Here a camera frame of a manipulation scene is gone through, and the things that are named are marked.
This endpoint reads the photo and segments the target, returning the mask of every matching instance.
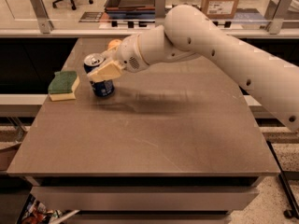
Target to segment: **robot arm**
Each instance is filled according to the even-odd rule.
[[[299,68],[280,58],[228,36],[194,7],[171,9],[164,26],[126,37],[105,63],[89,74],[103,80],[106,67],[114,67],[110,78],[122,70],[138,72],[161,62],[179,62],[203,55],[237,85],[247,91],[291,131],[299,132]]]

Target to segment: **can label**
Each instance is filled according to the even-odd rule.
[[[101,54],[98,54],[98,53],[88,55],[84,59],[85,72],[87,74],[90,73],[93,69],[99,67],[104,60],[105,59],[101,56]],[[93,92],[96,96],[107,97],[110,94],[112,94],[114,91],[114,86],[113,86],[113,82],[111,79],[104,80],[101,82],[96,82],[96,83],[90,81],[90,83],[93,87]]]

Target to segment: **black can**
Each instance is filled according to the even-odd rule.
[[[99,53],[93,53],[85,57],[84,59],[84,70],[88,74],[93,69],[99,67],[105,59]],[[96,96],[107,97],[114,91],[112,80],[104,80],[101,82],[90,81],[93,87],[93,92]]]

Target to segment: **glass partition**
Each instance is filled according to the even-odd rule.
[[[108,7],[112,0],[42,0],[54,31],[105,31],[149,29],[155,25],[154,0],[126,0]],[[136,13],[133,7],[142,2]],[[264,30],[273,19],[279,0],[237,0],[233,17],[211,18],[221,29]],[[189,4],[200,8],[203,0],[166,0],[166,11],[173,6]],[[224,3],[223,9],[232,6]],[[39,30],[36,14],[30,0],[0,0],[1,30]],[[299,0],[293,0],[282,28],[298,28]]]

